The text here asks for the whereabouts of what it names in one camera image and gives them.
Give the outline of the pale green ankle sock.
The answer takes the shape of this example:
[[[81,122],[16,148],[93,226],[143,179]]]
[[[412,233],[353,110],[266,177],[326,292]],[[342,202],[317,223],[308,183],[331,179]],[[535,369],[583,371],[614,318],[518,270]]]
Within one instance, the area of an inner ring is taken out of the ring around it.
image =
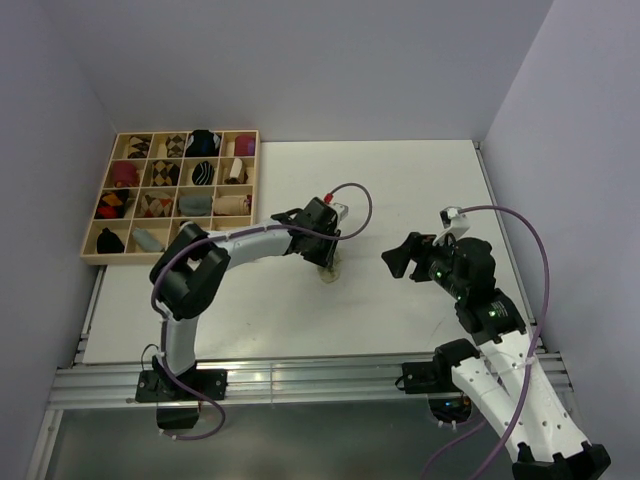
[[[340,252],[336,251],[333,254],[332,262],[327,267],[318,267],[317,272],[320,280],[325,284],[331,284],[339,279],[341,274],[342,259]]]

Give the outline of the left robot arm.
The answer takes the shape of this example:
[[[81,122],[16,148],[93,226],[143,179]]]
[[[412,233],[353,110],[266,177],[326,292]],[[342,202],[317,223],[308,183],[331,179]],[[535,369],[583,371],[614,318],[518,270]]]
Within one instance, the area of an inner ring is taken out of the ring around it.
[[[160,346],[152,360],[159,377],[156,388],[172,400],[204,397],[204,382],[196,373],[197,324],[227,271],[291,254],[329,268],[341,234],[339,225],[347,215],[347,206],[314,197],[303,209],[224,234],[207,232],[193,222],[182,226],[150,273],[151,306],[161,315]]]

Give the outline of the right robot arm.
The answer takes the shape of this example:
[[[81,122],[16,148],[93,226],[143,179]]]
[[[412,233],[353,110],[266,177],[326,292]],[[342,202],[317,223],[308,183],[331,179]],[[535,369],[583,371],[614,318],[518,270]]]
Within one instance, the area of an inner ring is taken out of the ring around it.
[[[406,363],[407,394],[460,392],[478,408],[512,460],[516,479],[598,479],[611,464],[576,426],[555,393],[513,301],[496,286],[491,245],[477,238],[412,232],[381,256],[395,278],[433,281],[455,301],[467,337],[437,347],[429,362]]]

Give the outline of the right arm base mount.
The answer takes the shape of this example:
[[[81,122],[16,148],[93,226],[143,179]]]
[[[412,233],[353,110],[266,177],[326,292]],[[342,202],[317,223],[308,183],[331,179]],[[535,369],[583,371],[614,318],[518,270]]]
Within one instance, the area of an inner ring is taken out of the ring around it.
[[[394,382],[396,389],[406,395],[425,395],[437,423],[453,427],[471,418],[471,400],[440,373],[434,361],[406,362],[401,370]]]

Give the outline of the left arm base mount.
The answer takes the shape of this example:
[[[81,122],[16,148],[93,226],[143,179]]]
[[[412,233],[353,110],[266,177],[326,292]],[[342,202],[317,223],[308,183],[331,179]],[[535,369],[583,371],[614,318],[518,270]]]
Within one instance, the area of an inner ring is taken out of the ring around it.
[[[166,433],[186,437],[200,420],[204,404],[213,406],[219,413],[219,422],[211,432],[196,434],[195,438],[206,438],[218,433],[226,421],[226,413],[219,405],[225,398],[227,371],[224,369],[199,370],[193,366],[178,375],[179,386],[165,369],[154,363],[143,370],[138,378],[134,401],[137,404],[156,405],[156,424]]]

